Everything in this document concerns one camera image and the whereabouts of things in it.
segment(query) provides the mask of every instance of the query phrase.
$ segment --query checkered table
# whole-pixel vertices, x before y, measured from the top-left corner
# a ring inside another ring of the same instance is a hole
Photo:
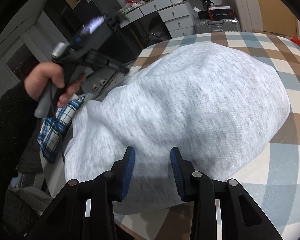
[[[290,115],[264,151],[239,170],[236,178],[262,208],[284,240],[300,236],[300,48],[286,38],[263,33],[204,33],[175,38],[144,49],[131,71],[148,67],[175,49],[214,42],[239,49],[277,70],[289,95]],[[217,204],[218,239],[221,215]],[[136,239],[189,239],[192,203],[135,215],[116,222]]]

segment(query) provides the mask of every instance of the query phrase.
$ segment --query black jacket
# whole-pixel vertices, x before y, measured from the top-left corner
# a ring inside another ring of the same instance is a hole
[[[36,126],[37,105],[26,93],[23,82],[0,100],[0,239],[10,239],[2,227],[5,193]]]

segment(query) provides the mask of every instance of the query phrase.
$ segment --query silver suitcase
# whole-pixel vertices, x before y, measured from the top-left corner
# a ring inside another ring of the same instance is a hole
[[[240,24],[237,19],[222,19],[218,21],[199,20],[193,25],[196,34],[213,32],[240,32]]]

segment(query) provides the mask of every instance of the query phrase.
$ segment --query door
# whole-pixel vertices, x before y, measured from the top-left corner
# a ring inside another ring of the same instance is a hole
[[[280,0],[258,0],[264,32],[297,36],[297,19]]]

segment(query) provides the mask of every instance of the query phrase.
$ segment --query hand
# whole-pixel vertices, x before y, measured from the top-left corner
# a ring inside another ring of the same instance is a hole
[[[26,92],[32,99],[39,101],[49,79],[52,80],[52,83],[57,88],[62,89],[65,87],[63,68],[61,66],[52,62],[40,63],[25,79],[24,85]],[[59,97],[57,107],[61,108],[66,106],[73,94],[79,90],[80,82],[84,82],[85,79],[85,73],[82,73],[77,81],[68,86],[66,93]]]

